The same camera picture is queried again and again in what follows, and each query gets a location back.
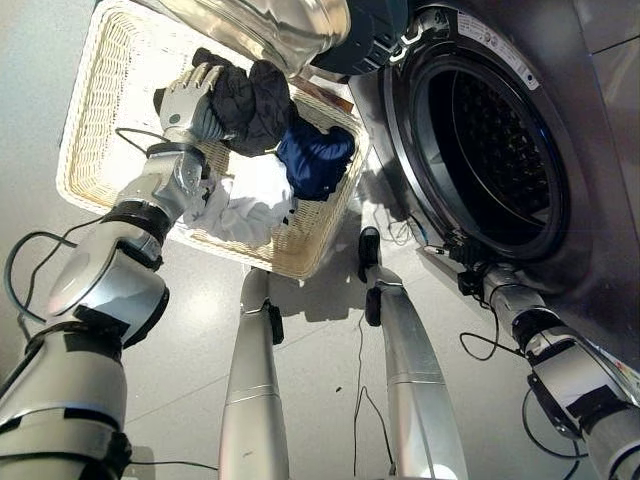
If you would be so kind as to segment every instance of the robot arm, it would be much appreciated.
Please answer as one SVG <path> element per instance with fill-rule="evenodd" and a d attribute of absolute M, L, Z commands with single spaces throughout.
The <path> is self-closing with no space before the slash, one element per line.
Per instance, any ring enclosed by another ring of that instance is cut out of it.
<path fill-rule="evenodd" d="M 156 273 L 161 248 L 197 192 L 205 159 L 194 144 L 222 137 L 207 99 L 220 72 L 203 64 L 167 89 L 160 121 L 169 141 L 148 149 L 140 176 L 54 284 L 50 320 L 0 393 L 3 479 L 115 479 L 128 464 L 120 355 L 169 300 Z"/>
<path fill-rule="evenodd" d="M 492 268 L 483 290 L 529 361 L 527 380 L 556 430 L 586 442 L 600 478 L 638 478 L 640 408 L 615 366 L 509 268 Z"/>

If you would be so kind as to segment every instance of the black cable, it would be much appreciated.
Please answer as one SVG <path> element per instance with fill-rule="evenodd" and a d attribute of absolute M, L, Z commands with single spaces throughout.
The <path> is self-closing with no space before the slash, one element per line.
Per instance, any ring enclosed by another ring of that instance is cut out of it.
<path fill-rule="evenodd" d="M 204 463 L 198 462 L 187 462 L 185 460 L 171 460 L 166 462 L 138 462 L 137 460 L 132 460 L 129 462 L 129 465 L 187 465 L 190 467 L 206 468 L 208 470 L 213 470 L 214 472 L 218 471 L 218 467 L 212 467 L 211 465 L 205 465 Z"/>
<path fill-rule="evenodd" d="M 578 442 L 576 442 L 575 440 L 573 440 L 573 451 L 576 453 L 576 455 L 580 455 L 580 449 L 578 448 Z M 580 460 L 576 460 L 575 462 L 573 462 L 573 466 L 571 467 L 571 470 L 569 470 L 567 472 L 567 474 L 562 478 L 562 480 L 571 480 L 573 475 L 578 470 L 579 466 L 580 466 Z"/>
<path fill-rule="evenodd" d="M 24 369 L 27 368 L 27 365 L 29 365 L 31 360 L 33 360 L 36 354 L 40 351 L 41 346 L 42 346 L 42 343 L 39 343 L 34 348 L 30 348 L 27 350 L 27 353 L 22 358 L 18 366 L 13 369 L 13 371 L 9 374 L 5 382 L 0 387 L 0 399 L 4 397 L 4 394 L 7 393 L 11 388 L 11 385 L 13 385 L 13 383 L 17 380 L 17 378 L 24 371 Z"/>
<path fill-rule="evenodd" d="M 373 409 L 378 414 L 378 418 L 380 419 L 380 424 L 382 425 L 382 433 L 384 434 L 384 442 L 387 448 L 387 455 L 389 456 L 389 463 L 391 464 L 391 468 L 393 468 L 393 455 L 391 454 L 391 446 L 389 444 L 389 435 L 387 434 L 387 426 L 384 422 L 384 418 L 380 409 L 377 407 L 371 396 L 369 395 L 369 390 L 366 385 L 361 385 L 362 382 L 362 349 L 364 346 L 364 332 L 362 331 L 362 320 L 364 319 L 364 313 L 360 316 L 358 320 L 358 331 L 360 332 L 360 346 L 358 347 L 358 381 L 357 381 L 357 389 L 356 389 L 356 405 L 353 412 L 353 476 L 356 476 L 356 466 L 358 462 L 358 434 L 357 434 L 357 423 L 358 423 L 358 414 L 360 413 L 360 405 L 362 404 L 362 395 L 365 395 Z"/>
<path fill-rule="evenodd" d="M 500 348 L 500 349 L 502 349 L 504 351 L 507 351 L 509 353 L 512 353 L 514 355 L 517 355 L 519 357 L 523 357 L 524 358 L 524 355 L 522 355 L 517 350 L 512 350 L 512 349 L 510 349 L 508 347 L 505 347 L 504 345 L 500 344 L 500 342 L 499 342 L 500 341 L 500 322 L 498 321 L 498 314 L 496 313 L 495 309 L 492 306 L 493 296 L 496 294 L 496 292 L 498 290 L 500 290 L 501 288 L 506 288 L 506 287 L 521 287 L 521 286 L 522 285 L 519 284 L 519 283 L 505 283 L 503 285 L 498 285 L 496 288 L 493 289 L 493 291 L 491 292 L 491 295 L 489 295 L 489 302 L 485 302 L 481 298 L 476 298 L 474 296 L 474 298 L 478 301 L 478 303 L 480 304 L 480 306 L 482 308 L 491 310 L 491 313 L 493 314 L 494 327 L 495 327 L 496 334 L 495 334 L 495 338 L 493 340 L 491 340 L 489 338 L 486 338 L 486 337 L 483 337 L 482 335 L 478 335 L 478 334 L 470 333 L 470 332 L 462 332 L 460 335 L 458 335 L 458 340 L 462 344 L 462 348 L 464 349 L 464 351 L 470 357 L 473 357 L 474 359 L 478 360 L 479 362 L 486 362 L 487 360 L 490 360 L 493 357 L 493 355 L 496 353 L 498 348 Z M 473 338 L 477 338 L 477 339 L 480 339 L 482 341 L 485 341 L 487 343 L 490 343 L 492 345 L 491 350 L 484 357 L 480 357 L 478 355 L 475 355 L 475 354 L 471 353 L 471 351 L 467 347 L 467 344 L 464 342 L 464 338 L 465 337 L 473 337 Z"/>
<path fill-rule="evenodd" d="M 552 457 L 555 457 L 555 458 L 560 458 L 562 460 L 577 460 L 577 459 L 580 459 L 580 458 L 588 457 L 589 455 L 587 453 L 580 453 L 579 450 L 577 451 L 577 453 L 575 455 L 567 455 L 567 454 L 564 454 L 564 453 L 558 453 L 558 452 L 556 452 L 554 450 L 551 450 L 551 449 L 545 447 L 544 445 L 542 445 L 542 443 L 540 443 L 540 441 L 536 437 L 533 436 L 533 433 L 531 433 L 531 429 L 529 428 L 529 421 L 527 420 L 527 405 L 529 404 L 529 398 L 531 396 L 531 392 L 532 392 L 531 389 L 527 390 L 527 393 L 525 394 L 524 398 L 522 399 L 522 409 L 521 409 L 522 426 L 524 427 L 524 431 L 527 434 L 527 437 L 529 437 L 529 440 L 531 440 L 531 442 L 536 447 L 538 447 L 540 450 L 542 450 L 546 454 L 551 455 Z"/>
<path fill-rule="evenodd" d="M 75 225 L 71 228 L 69 228 L 66 232 L 64 232 L 62 234 L 62 238 L 66 239 L 70 234 L 72 234 L 73 232 L 75 232 L 76 230 L 79 230 L 81 228 L 87 227 L 89 225 L 93 225 L 94 223 L 98 223 L 100 220 L 102 220 L 103 217 L 99 217 L 96 218 L 95 220 L 91 220 L 90 222 L 85 222 L 85 223 L 81 223 L 79 225 Z M 58 251 L 58 249 L 62 246 L 61 242 L 58 242 L 56 244 L 55 247 L 53 247 L 51 249 L 51 251 L 44 257 L 44 259 L 42 259 L 42 261 L 36 265 L 36 267 L 33 269 L 33 271 L 31 272 L 31 277 L 29 278 L 29 289 L 27 291 L 27 298 L 24 301 L 24 308 L 28 309 L 29 306 L 31 305 L 31 301 L 33 300 L 33 293 L 35 290 L 35 286 L 36 286 L 36 276 L 38 275 L 38 272 L 40 271 L 40 269 L 42 267 L 45 266 L 45 264 L 51 260 L 51 257 L 53 257 L 56 252 Z M 31 334 L 29 333 L 29 330 L 27 329 L 27 326 L 25 324 L 24 321 L 24 314 L 22 312 L 20 312 L 18 314 L 18 318 L 17 318 L 17 322 L 18 325 L 20 326 L 20 329 L 22 330 L 22 333 L 25 337 L 25 339 L 28 341 L 31 340 Z"/>
<path fill-rule="evenodd" d="M 522 352 L 520 352 L 520 350 L 518 350 L 518 349 L 512 349 L 512 348 L 509 348 L 509 347 L 505 347 L 501 343 L 496 343 L 495 340 L 492 340 L 492 339 L 487 338 L 487 337 L 483 337 L 482 335 L 478 335 L 477 333 L 462 332 L 458 336 L 458 338 L 460 339 L 460 343 L 462 344 L 462 348 L 464 349 L 465 352 L 467 352 L 468 355 L 472 356 L 473 358 L 475 358 L 476 360 L 479 360 L 481 362 L 484 361 L 484 360 L 481 360 L 481 359 L 477 358 L 473 353 L 469 352 L 469 348 L 467 347 L 465 342 L 462 340 L 464 337 L 477 338 L 478 340 L 482 340 L 483 342 L 489 343 L 494 347 L 497 347 L 497 348 L 500 348 L 501 350 L 504 350 L 505 352 L 509 352 L 512 355 L 515 355 L 515 356 L 520 357 L 520 358 L 526 358 L 522 354 Z"/>
<path fill-rule="evenodd" d="M 118 128 L 116 128 L 116 135 L 118 135 L 121 139 L 123 139 L 125 142 L 127 142 L 132 147 L 140 150 L 145 156 L 147 155 L 147 151 L 144 148 L 142 148 L 140 145 L 135 143 L 133 140 L 131 140 L 127 136 L 123 135 L 122 132 L 140 133 L 142 135 L 148 135 L 150 137 L 155 137 L 155 138 L 157 138 L 159 140 L 162 140 L 164 142 L 168 142 L 169 141 L 169 139 L 163 137 L 162 135 L 158 135 L 157 133 L 153 133 L 153 132 L 148 132 L 147 130 L 140 130 L 138 128 L 127 128 L 127 127 L 118 127 Z"/>
<path fill-rule="evenodd" d="M 24 237 L 22 237 L 20 240 L 18 240 L 18 242 L 13 246 L 13 248 L 9 252 L 9 255 L 7 255 L 7 261 L 4 266 L 3 280 L 4 280 L 4 288 L 7 291 L 7 295 L 9 296 L 9 301 L 11 301 L 13 306 L 16 307 L 18 311 L 22 313 L 24 316 L 29 317 L 32 320 L 35 320 L 36 322 L 45 324 L 46 320 L 44 318 L 33 313 L 31 310 L 26 308 L 22 304 L 22 302 L 20 302 L 13 288 L 13 282 L 12 282 L 13 264 L 16 260 L 16 255 L 18 254 L 18 252 L 20 252 L 20 249 L 24 246 L 25 243 L 27 243 L 32 238 L 37 238 L 37 237 L 45 237 L 52 240 L 56 240 L 59 244 L 64 245 L 66 247 L 70 247 L 70 248 L 76 248 L 77 245 L 73 242 L 70 242 L 66 238 L 61 237 L 60 235 L 56 235 L 55 233 L 45 232 L 45 231 L 36 231 L 36 232 L 28 233 Z"/>

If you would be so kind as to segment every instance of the wicker basket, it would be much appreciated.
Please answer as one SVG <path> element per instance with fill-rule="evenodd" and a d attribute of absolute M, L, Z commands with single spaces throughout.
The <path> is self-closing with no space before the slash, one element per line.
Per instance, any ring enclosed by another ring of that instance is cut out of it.
<path fill-rule="evenodd" d="M 159 13 L 126 0 L 101 2 L 93 14 L 64 129 L 56 185 L 70 203 L 98 214 L 141 171 L 145 157 L 114 134 L 116 127 L 162 133 L 153 92 L 190 65 L 198 47 L 249 69 L 251 60 Z M 306 278 L 317 266 L 344 213 L 369 148 L 354 116 L 291 86 L 300 115 L 321 129 L 351 132 L 356 153 L 327 202 L 300 201 L 293 222 L 274 229 L 269 245 L 223 242 L 176 224 L 170 238 L 199 250 L 265 270 Z M 220 144 L 201 145 L 219 173 L 232 173 L 243 157 Z"/>

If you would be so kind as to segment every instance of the white floor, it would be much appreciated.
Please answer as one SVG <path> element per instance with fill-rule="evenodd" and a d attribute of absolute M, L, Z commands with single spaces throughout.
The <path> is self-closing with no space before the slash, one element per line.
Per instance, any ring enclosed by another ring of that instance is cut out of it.
<path fill-rule="evenodd" d="M 75 69 L 93 2 L 11 2 L 0 19 L 0 260 L 24 233 L 62 231 L 91 216 L 66 204 L 54 184 L 57 149 Z M 393 196 L 370 157 L 342 229 L 316 276 L 304 283 L 274 278 L 272 295 L 284 314 L 285 341 L 275 360 L 287 426 L 291 476 L 300 480 L 349 478 L 353 461 L 353 408 L 358 330 L 364 288 L 354 275 L 360 228 L 377 225 L 386 239 L 384 263 L 403 279 L 440 358 L 474 480 L 561 479 L 571 462 L 537 451 L 520 424 L 529 368 L 498 352 L 479 363 L 465 355 L 458 334 L 492 334 L 492 319 L 455 283 L 387 232 L 396 211 Z M 393 231 L 400 227 L 393 224 Z M 17 265 L 21 288 L 35 258 L 35 244 Z M 172 291 L 169 308 L 145 342 L 127 350 L 126 431 L 138 460 L 192 460 L 217 464 L 227 372 L 235 338 L 243 266 L 168 242 L 162 275 Z M 36 308 L 59 271 L 63 256 L 39 279 Z M 0 297 L 0 375 L 17 362 L 23 343 L 15 312 Z M 364 325 L 363 381 L 386 415 L 382 331 Z M 531 405 L 533 429 L 549 446 L 570 452 Z M 388 462 L 377 418 L 366 405 L 358 423 L 358 474 L 380 478 Z M 140 480 L 216 478 L 184 466 L 136 467 Z M 576 479 L 595 478 L 583 462 Z"/>

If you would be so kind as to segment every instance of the washer door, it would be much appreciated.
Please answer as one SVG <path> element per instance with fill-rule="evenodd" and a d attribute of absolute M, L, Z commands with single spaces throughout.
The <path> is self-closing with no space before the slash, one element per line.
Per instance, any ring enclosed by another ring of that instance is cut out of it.
<path fill-rule="evenodd" d="M 519 74 L 460 34 L 459 21 L 470 17 L 434 7 L 422 18 L 437 22 L 384 81 L 393 142 L 416 196 L 442 236 L 459 230 L 508 258 L 550 255 L 568 192 L 553 135 L 531 99 L 541 87 L 523 62 Z M 497 52 L 507 45 L 492 41 Z"/>

